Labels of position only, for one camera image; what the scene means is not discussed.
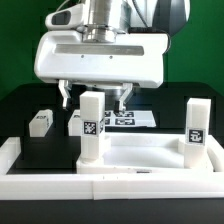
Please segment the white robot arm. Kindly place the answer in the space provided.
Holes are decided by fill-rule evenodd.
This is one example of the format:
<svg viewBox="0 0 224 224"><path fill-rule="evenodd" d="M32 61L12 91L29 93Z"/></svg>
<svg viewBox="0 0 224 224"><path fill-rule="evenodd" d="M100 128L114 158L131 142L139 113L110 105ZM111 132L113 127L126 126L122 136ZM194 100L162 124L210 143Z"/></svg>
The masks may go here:
<svg viewBox="0 0 224 224"><path fill-rule="evenodd" d="M73 84L118 87L122 112L135 86L163 83L163 55L189 15L190 0L79 0L46 17L35 74L57 83L64 101Z"/></svg>

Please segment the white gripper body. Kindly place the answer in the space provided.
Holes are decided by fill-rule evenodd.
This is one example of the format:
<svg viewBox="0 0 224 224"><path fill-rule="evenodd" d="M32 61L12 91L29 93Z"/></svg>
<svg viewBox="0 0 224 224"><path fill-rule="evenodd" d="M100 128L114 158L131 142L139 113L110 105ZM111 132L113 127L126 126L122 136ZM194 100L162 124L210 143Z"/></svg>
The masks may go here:
<svg viewBox="0 0 224 224"><path fill-rule="evenodd" d="M165 34L121 34L113 43L84 43L76 31L51 31L40 40L34 70L49 83L157 88L163 83L167 48Z"/></svg>

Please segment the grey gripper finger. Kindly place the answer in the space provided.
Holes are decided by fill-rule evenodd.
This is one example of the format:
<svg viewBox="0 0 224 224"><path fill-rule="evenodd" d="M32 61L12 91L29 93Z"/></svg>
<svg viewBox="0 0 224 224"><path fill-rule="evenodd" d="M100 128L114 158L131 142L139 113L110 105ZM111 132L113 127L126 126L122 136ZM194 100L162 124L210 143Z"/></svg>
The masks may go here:
<svg viewBox="0 0 224 224"><path fill-rule="evenodd" d="M64 109L67 109L69 105L69 100L71 99L70 96L70 91L72 88L71 82L69 80L60 80L58 83L58 87L63 97L62 107Z"/></svg>
<svg viewBox="0 0 224 224"><path fill-rule="evenodd" d="M126 111L126 103L130 100L133 95L133 84L124 83L122 86L123 93L121 97L115 101L114 113L122 114Z"/></svg>

